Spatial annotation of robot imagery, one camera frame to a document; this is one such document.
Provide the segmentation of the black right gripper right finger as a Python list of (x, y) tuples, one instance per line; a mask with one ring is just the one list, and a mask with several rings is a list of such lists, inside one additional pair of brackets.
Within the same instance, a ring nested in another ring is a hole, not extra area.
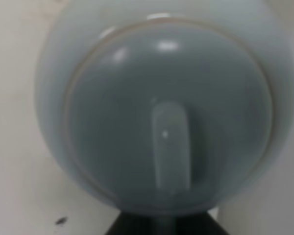
[(228, 232), (208, 213), (178, 217), (175, 235), (228, 235)]

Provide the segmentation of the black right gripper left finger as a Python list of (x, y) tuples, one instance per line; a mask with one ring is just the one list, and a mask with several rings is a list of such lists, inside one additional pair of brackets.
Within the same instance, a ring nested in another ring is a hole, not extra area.
[(155, 235), (156, 223), (161, 216), (141, 216), (131, 213), (121, 212), (111, 227), (107, 230), (107, 235)]

